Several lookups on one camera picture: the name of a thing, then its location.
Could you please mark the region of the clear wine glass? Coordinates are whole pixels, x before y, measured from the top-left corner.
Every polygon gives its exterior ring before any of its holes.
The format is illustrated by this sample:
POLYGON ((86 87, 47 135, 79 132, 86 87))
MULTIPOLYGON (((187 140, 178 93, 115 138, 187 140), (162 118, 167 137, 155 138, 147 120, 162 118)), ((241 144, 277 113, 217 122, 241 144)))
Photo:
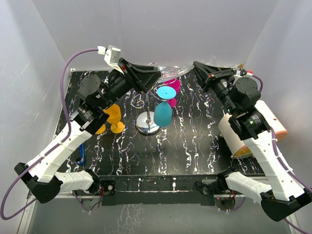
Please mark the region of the clear wine glass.
MULTIPOLYGON (((221 70, 218 68, 216 63, 216 57, 213 54, 209 54, 208 58, 205 61, 200 61, 204 65, 215 67, 216 70, 221 70)), ((157 85, 163 85, 165 82, 179 78, 192 71, 194 68, 194 62, 188 62, 183 64, 174 64, 174 65, 159 65, 156 62, 151 62, 149 66, 155 66, 161 71, 161 77, 157 80, 157 85)))

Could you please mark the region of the blue wine glass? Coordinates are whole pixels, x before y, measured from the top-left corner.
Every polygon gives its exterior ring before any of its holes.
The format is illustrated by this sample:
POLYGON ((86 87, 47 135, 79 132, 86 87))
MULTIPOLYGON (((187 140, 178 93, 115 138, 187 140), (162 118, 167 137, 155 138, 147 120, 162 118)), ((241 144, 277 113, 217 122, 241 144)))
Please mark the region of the blue wine glass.
POLYGON ((176 96, 176 91, 170 86, 161 86, 156 93, 164 101, 155 108, 154 123, 160 127, 167 127, 172 121, 172 108, 167 101, 176 96))

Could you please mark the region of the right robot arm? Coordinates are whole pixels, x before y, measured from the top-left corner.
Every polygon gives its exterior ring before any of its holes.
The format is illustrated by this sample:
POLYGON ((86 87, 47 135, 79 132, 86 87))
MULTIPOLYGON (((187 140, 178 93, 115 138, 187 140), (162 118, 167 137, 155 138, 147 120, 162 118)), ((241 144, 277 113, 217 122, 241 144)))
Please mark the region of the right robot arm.
POLYGON ((277 120, 260 99, 262 80, 238 67, 216 67, 199 61, 194 61, 193 66, 201 89, 214 91, 226 109, 229 128, 222 132, 223 138, 228 144, 239 138, 268 180, 264 184, 228 168, 214 182, 197 182, 198 190, 212 195, 239 192, 260 204, 276 222, 311 203, 311 188, 293 173, 277 146, 277 120))

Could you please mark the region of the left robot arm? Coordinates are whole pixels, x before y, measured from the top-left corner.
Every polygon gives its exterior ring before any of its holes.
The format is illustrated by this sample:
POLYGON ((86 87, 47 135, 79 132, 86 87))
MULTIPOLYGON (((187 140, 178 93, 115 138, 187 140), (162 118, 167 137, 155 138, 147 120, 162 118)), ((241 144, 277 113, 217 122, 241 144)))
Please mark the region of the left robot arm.
POLYGON ((131 89, 148 92, 161 77, 156 66, 136 65, 123 58, 117 66, 118 69, 108 75, 107 82, 97 75, 86 76, 77 91, 80 105, 69 123, 38 156, 15 166, 15 172, 40 203, 47 203, 63 192, 83 190, 94 195, 100 191, 101 180, 90 169, 59 173, 59 167, 105 124, 109 118, 108 108, 131 89))

